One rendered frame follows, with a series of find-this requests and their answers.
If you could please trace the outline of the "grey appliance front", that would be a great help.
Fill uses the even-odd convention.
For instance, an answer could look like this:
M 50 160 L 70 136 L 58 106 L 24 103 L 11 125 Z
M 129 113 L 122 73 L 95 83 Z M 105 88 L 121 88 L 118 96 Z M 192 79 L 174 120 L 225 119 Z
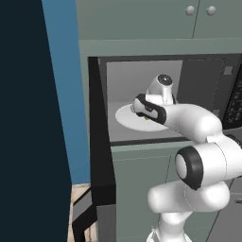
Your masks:
M 216 220 L 211 233 L 212 242 L 242 242 L 242 204 L 234 202 L 242 199 L 242 178 L 237 178 L 231 186 L 231 199 Z

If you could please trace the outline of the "grey green cabinet housing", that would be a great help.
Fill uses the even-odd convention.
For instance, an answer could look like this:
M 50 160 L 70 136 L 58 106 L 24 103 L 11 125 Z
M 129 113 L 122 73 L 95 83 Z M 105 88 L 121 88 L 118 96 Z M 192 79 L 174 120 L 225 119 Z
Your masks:
M 242 55 L 242 38 L 221 39 L 167 39 L 167 40 L 81 40 L 79 42 L 81 75 L 85 104 L 85 117 L 90 117 L 89 97 L 99 93 L 99 87 L 91 87 L 91 78 L 99 78 L 98 59 L 123 57 L 127 60 L 143 58 L 195 58 L 197 56 L 221 55 L 226 62 L 238 62 Z M 131 187 L 154 182 L 167 182 L 175 178 L 175 152 L 188 145 L 181 137 L 155 139 L 147 144 L 118 143 L 109 146 L 114 158 L 107 162 L 111 167 L 105 170 L 106 161 L 98 157 L 90 161 L 91 193 L 94 200 L 82 215 L 90 219 L 83 224 L 96 226 L 97 242 L 145 242 L 145 235 L 119 237 L 124 229 L 138 229 L 145 223 L 135 217 L 124 219 L 125 213 L 134 209 L 125 207 L 125 199 L 130 196 Z

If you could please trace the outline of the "grey green lower cupboard door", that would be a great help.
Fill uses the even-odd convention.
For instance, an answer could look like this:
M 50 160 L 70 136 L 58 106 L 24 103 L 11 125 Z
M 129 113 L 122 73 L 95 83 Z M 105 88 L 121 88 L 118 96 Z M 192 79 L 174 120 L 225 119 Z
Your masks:
M 148 190 L 166 182 L 170 156 L 115 157 L 116 242 L 146 242 L 158 216 L 147 204 Z

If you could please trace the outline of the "black microwave door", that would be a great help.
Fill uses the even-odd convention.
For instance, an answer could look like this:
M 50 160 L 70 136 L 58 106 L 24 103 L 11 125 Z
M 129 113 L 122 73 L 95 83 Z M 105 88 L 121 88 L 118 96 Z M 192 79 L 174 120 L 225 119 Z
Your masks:
M 116 242 L 116 182 L 97 57 L 88 58 L 91 187 L 73 205 L 75 242 L 97 222 L 97 242 Z

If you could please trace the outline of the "grey green cupboard door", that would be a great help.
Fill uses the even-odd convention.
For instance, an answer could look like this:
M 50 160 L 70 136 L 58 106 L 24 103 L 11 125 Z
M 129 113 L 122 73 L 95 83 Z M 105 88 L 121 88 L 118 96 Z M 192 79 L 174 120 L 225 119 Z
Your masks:
M 210 6 L 216 8 L 212 16 Z M 242 38 L 242 0 L 200 0 L 194 38 Z
M 81 40 L 189 39 L 199 0 L 76 0 L 76 6 Z
M 116 242 L 146 242 L 158 216 L 147 204 L 148 190 L 166 182 L 170 156 L 115 157 Z

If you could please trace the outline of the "white round turntable plate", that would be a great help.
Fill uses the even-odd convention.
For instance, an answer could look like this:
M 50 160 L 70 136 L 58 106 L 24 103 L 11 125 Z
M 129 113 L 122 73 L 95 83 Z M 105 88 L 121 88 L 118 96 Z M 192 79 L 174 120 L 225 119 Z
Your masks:
M 139 117 L 131 111 L 130 104 L 117 110 L 115 119 L 124 127 L 138 131 L 162 131 L 166 130 L 164 125 L 158 124 L 152 120 Z

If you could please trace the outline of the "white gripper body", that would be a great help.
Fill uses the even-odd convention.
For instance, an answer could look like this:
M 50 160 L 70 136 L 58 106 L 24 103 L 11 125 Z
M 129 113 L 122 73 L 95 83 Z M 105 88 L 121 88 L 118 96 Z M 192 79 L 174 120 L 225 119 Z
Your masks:
M 139 113 L 141 111 L 141 102 L 138 98 L 135 98 L 130 106 L 133 113 Z

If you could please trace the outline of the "dark navy fridge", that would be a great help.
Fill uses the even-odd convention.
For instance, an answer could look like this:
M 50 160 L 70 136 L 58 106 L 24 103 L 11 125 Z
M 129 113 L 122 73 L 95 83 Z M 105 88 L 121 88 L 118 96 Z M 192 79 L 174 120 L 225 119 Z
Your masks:
M 0 0 L 0 242 L 67 242 L 70 187 L 42 0 Z

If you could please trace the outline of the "black microwave oven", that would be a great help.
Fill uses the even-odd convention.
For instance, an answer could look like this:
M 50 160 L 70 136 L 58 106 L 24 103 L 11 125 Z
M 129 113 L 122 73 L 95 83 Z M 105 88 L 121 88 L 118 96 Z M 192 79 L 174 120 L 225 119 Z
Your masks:
M 223 129 L 242 135 L 242 54 L 90 57 L 88 73 L 90 133 L 111 146 L 184 139 L 173 130 L 131 130 L 115 120 L 116 111 L 160 74 L 172 78 L 178 102 L 209 110 Z

